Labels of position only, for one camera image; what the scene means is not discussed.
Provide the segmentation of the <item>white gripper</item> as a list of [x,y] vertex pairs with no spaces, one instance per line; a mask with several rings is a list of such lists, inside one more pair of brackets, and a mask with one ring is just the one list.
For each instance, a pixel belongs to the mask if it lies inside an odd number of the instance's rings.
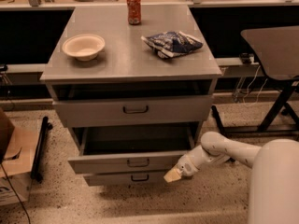
[[193,176],[198,172],[198,168],[193,164],[192,159],[188,155],[183,155],[178,160],[176,167],[164,175],[164,180],[167,183],[179,181],[183,176]]

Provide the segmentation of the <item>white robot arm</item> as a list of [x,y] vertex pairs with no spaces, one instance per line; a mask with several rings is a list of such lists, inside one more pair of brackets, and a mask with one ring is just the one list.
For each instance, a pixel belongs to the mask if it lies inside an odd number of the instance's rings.
[[204,164],[234,159],[251,169],[248,224],[299,224],[299,142],[276,139],[254,146],[204,133],[200,145],[179,158],[168,183],[192,176]]

